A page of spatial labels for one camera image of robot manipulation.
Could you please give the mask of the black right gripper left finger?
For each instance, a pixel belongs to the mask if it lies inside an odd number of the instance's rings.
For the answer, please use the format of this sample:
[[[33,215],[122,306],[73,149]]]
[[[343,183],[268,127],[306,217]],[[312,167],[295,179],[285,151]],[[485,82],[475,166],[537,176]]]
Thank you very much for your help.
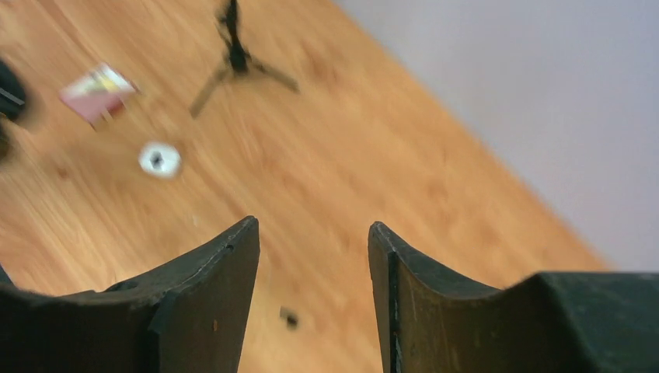
[[[105,291],[49,296],[1,275],[3,372],[235,372],[260,257],[247,216]]]

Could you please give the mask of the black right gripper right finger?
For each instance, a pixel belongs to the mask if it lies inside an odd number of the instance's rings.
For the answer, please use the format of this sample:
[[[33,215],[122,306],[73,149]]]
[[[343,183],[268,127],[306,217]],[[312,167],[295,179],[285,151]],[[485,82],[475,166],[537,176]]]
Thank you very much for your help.
[[[386,372],[656,372],[658,276],[541,271],[503,290],[368,233]]]

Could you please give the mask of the white earbud charging case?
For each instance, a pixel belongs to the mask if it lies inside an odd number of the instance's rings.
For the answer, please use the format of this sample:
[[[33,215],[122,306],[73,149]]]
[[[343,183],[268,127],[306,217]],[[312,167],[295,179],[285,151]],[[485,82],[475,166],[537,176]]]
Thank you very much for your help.
[[[151,141],[140,151],[138,164],[148,175],[172,179],[180,170],[182,158],[174,146]]]

